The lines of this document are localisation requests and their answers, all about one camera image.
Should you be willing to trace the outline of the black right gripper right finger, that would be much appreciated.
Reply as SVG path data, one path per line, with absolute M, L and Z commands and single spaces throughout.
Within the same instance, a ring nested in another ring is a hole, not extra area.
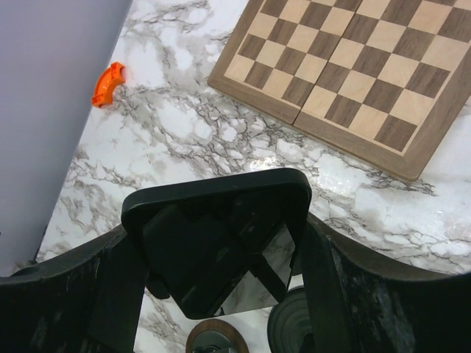
M 304 352 L 470 351 L 470 274 L 394 260 L 312 214 L 300 263 L 312 329 Z

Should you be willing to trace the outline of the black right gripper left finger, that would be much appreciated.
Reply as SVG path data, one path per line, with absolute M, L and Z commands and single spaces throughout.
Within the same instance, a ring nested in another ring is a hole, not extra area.
M 117 226 L 1 278 L 1 351 L 132 352 L 146 275 Z

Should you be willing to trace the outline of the black phone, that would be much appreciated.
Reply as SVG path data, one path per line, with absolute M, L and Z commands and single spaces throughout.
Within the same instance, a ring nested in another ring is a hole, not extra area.
M 146 289 L 198 320 L 284 300 L 310 202 L 303 172 L 274 168 L 138 190 L 121 223 L 143 250 Z

